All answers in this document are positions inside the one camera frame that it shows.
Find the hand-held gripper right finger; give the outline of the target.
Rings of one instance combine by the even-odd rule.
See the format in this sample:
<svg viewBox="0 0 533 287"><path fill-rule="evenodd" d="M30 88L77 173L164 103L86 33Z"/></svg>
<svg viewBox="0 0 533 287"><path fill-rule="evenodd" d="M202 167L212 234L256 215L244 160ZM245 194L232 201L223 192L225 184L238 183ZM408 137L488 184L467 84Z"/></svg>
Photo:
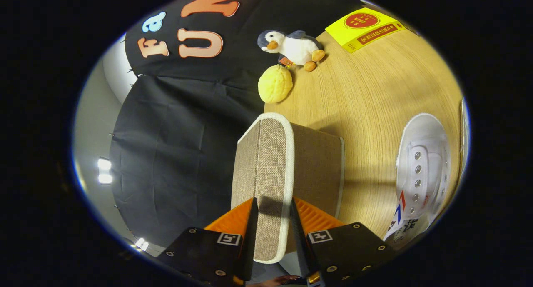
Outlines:
<svg viewBox="0 0 533 287"><path fill-rule="evenodd" d="M309 287L351 287L396 251L360 222L345 224L320 208L291 201L299 268Z"/></svg>

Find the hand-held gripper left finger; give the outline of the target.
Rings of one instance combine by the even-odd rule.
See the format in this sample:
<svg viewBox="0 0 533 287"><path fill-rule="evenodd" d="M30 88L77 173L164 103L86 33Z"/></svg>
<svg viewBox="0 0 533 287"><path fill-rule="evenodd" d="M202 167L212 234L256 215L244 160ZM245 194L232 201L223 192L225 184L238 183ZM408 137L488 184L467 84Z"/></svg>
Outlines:
<svg viewBox="0 0 533 287"><path fill-rule="evenodd" d="M204 228L186 228L157 262L201 287L243 287L251 279L258 216L251 197Z"/></svg>

